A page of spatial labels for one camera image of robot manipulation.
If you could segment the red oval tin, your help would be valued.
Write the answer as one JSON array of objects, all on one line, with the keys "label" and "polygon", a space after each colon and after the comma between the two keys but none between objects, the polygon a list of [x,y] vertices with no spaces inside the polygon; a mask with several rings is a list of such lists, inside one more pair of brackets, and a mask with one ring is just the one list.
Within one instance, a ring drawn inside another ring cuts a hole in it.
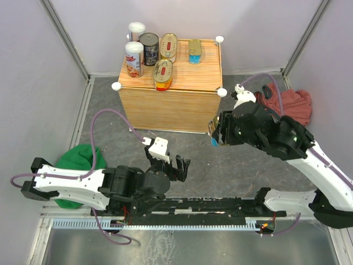
[{"label": "red oval tin", "polygon": [[172,84],[173,63],[169,59],[159,60],[153,69],[153,83],[158,91],[166,91]]},{"label": "red oval tin", "polygon": [[173,33],[166,33],[162,36],[159,44],[159,52],[161,59],[171,60],[172,63],[176,60],[178,47],[178,38]]}]

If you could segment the dark blue round can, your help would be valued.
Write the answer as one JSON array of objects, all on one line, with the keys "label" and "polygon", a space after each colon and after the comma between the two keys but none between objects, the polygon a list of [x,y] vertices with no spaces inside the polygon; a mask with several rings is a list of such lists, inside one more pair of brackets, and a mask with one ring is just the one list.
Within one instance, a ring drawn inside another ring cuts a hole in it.
[{"label": "dark blue round can", "polygon": [[140,43],[144,47],[146,66],[154,66],[159,60],[159,37],[154,33],[144,33],[140,36]]}]

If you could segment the wooden cube cabinet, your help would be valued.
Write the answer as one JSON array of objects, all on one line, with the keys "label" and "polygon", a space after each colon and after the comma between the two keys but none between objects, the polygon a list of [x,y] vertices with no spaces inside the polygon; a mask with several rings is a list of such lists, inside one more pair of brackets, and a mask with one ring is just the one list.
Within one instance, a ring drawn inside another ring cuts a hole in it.
[{"label": "wooden cube cabinet", "polygon": [[172,84],[158,91],[153,84],[153,67],[132,78],[122,64],[119,96],[127,119],[136,129],[207,133],[208,122],[216,116],[223,86],[221,46],[203,39],[201,62],[189,63],[188,40],[179,39],[173,64]]}]

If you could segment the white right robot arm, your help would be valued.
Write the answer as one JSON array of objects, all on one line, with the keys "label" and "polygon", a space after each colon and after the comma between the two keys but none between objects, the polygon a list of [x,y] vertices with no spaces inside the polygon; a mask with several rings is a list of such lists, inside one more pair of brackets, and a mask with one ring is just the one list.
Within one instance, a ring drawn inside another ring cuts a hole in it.
[{"label": "white right robot arm", "polygon": [[303,125],[289,116],[275,121],[261,105],[246,102],[220,112],[208,126],[214,144],[248,144],[287,162],[316,187],[309,192],[263,188],[263,197],[253,202],[255,213],[265,216],[271,211],[285,211],[313,215],[334,229],[352,227],[352,180],[328,158]]}]

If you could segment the tall white-lid can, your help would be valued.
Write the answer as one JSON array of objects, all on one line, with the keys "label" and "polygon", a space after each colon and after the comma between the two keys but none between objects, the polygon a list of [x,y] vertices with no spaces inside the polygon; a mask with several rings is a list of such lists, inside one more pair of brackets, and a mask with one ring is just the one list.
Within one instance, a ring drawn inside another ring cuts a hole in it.
[{"label": "tall white-lid can", "polygon": [[144,46],[138,41],[131,41],[125,45],[125,62],[127,73],[132,78],[139,78],[144,74]]},{"label": "tall white-lid can", "polygon": [[128,30],[129,41],[139,41],[140,36],[145,33],[146,26],[141,22],[131,22],[128,25]]}]

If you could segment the gold rectangular tin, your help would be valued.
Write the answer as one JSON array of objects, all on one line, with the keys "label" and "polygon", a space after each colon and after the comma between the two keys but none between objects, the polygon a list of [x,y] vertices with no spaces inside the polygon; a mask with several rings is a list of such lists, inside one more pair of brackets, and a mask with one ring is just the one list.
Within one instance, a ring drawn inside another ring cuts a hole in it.
[{"label": "gold rectangular tin", "polygon": [[208,135],[211,138],[212,146],[219,146],[219,129],[218,129],[219,116],[215,116],[208,122]]},{"label": "gold rectangular tin", "polygon": [[189,63],[198,64],[201,62],[202,42],[199,39],[191,39],[188,41]]}]

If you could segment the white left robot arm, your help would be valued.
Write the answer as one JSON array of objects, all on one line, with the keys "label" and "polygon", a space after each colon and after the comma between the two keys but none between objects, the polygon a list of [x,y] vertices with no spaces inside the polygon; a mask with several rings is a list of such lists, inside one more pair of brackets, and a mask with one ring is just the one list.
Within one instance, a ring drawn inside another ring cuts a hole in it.
[{"label": "white left robot arm", "polygon": [[37,176],[23,183],[21,193],[32,200],[64,199],[117,215],[122,203],[164,199],[172,181],[186,180],[190,159],[176,155],[174,167],[169,153],[161,155],[148,146],[145,153],[151,164],[147,171],[117,166],[97,169],[86,178],[81,178],[84,171],[55,168],[36,158]]}]

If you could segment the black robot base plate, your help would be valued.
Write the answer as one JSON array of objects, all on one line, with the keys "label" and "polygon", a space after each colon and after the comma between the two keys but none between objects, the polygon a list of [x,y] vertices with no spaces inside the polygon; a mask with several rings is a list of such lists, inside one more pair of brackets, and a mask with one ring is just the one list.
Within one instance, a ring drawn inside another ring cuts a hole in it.
[{"label": "black robot base plate", "polygon": [[122,217],[128,224],[162,225],[243,225],[246,218],[285,217],[260,199],[242,198],[167,198],[133,202],[112,200],[99,217]]}]

